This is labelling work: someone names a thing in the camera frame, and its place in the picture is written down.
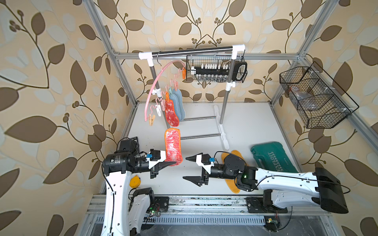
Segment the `yellow fuzzy insole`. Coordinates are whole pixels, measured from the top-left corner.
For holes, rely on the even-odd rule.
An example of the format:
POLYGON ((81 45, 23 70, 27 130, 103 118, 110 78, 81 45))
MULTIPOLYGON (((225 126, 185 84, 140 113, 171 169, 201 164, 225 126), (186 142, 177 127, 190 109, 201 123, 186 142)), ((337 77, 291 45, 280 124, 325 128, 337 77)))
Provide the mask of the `yellow fuzzy insole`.
MULTIPOLYGON (((222 162, 224 162, 225 158, 227 157, 227 153, 222 153, 221 154, 221 159, 222 159, 222 162)), ((238 194, 240 193, 240 189, 237 188, 234 180, 225 180, 225 183, 227 184, 228 188, 230 189, 230 191, 234 194, 238 194)))
POLYGON ((231 156, 232 164, 236 164, 237 166, 242 166, 242 165, 247 166, 246 161, 244 160, 242 154, 239 151, 233 150, 230 156, 231 156))

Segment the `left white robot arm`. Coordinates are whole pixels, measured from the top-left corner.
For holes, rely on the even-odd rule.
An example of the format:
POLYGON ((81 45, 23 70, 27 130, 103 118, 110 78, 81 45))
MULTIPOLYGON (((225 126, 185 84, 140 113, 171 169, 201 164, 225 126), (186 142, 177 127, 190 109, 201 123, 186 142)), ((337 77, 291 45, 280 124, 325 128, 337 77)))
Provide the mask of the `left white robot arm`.
POLYGON ((138 139, 123 138, 117 150, 102 162, 102 174, 106 182, 106 202, 103 236, 138 236, 145 215, 153 215, 160 209, 152 188, 132 188, 134 174, 147 173, 155 178, 159 171, 175 164, 166 160, 166 152, 139 149, 138 139))

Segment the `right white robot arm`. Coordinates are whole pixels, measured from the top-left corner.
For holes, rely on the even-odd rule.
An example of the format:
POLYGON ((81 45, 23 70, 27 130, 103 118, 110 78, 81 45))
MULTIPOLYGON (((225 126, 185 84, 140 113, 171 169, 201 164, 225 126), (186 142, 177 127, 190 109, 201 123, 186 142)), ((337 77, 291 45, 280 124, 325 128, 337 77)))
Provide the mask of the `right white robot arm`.
POLYGON ((281 209, 320 206, 331 213, 349 212, 343 191, 345 186, 323 167, 307 173, 276 172, 248 166, 244 159, 232 153, 227 154, 222 164, 203 153, 187 160, 202 168, 201 176, 184 178, 197 186, 207 185, 210 178, 224 179, 241 191, 264 191, 263 201, 268 206, 281 209))

